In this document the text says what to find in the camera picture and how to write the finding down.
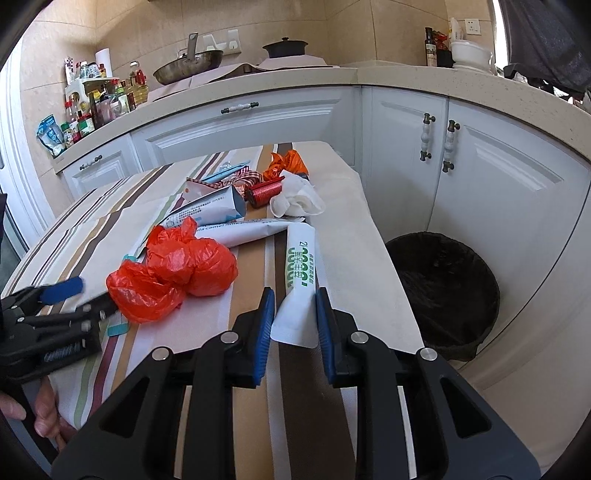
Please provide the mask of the person's left hand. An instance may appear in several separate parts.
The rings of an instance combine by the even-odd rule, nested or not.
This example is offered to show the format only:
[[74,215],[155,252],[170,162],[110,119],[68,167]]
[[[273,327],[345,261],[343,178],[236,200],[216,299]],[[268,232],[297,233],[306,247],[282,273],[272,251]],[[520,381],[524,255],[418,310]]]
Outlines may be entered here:
[[[34,428],[40,437],[53,440],[62,451],[76,430],[66,422],[58,411],[58,396],[48,376],[41,384],[34,402]],[[1,412],[6,418],[25,420],[25,408],[10,395],[1,392]]]

